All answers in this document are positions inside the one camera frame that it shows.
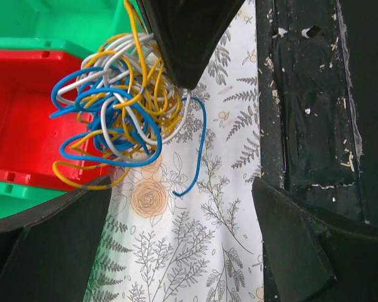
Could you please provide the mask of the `red plastic bin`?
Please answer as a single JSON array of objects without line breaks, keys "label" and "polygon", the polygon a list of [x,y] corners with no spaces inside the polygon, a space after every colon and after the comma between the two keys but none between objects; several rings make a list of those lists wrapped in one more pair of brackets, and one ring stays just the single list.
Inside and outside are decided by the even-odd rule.
[{"label": "red plastic bin", "polygon": [[50,94],[79,69],[64,51],[0,50],[0,181],[70,191],[52,171],[61,144],[86,130],[76,114],[55,119]]}]

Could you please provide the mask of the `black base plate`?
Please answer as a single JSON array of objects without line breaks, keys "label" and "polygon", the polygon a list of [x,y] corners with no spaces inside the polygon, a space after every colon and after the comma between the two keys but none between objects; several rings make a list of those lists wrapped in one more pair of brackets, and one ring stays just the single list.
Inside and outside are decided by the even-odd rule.
[{"label": "black base plate", "polygon": [[[261,179],[378,227],[378,1],[258,1]],[[264,294],[281,301],[263,241]]]}]

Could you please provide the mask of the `floral table mat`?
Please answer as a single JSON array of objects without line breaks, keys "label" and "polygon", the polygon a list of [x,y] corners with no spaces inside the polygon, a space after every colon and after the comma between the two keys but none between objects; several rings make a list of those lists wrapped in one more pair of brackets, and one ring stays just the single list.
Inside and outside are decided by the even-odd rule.
[{"label": "floral table mat", "polygon": [[157,161],[113,189],[85,301],[263,301],[256,11],[223,34]]}]

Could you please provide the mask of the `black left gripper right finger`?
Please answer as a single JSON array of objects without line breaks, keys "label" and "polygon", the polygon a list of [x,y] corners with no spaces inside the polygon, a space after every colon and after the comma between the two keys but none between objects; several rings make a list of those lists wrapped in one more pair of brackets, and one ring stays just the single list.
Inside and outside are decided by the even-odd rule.
[{"label": "black left gripper right finger", "polygon": [[252,195],[281,301],[378,301],[378,227],[298,201],[261,178]]}]

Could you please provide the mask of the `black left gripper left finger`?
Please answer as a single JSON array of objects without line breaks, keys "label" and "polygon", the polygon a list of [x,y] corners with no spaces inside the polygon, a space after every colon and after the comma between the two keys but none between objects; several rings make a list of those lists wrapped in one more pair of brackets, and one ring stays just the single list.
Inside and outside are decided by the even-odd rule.
[{"label": "black left gripper left finger", "polygon": [[82,301],[111,194],[75,189],[0,219],[0,301]]}]

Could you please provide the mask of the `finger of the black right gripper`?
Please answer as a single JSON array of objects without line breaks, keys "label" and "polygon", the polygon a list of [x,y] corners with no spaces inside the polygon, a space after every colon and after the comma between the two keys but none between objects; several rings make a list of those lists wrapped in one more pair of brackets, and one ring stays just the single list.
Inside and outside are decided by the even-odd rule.
[{"label": "finger of the black right gripper", "polygon": [[194,89],[244,0],[137,1],[174,85]]}]

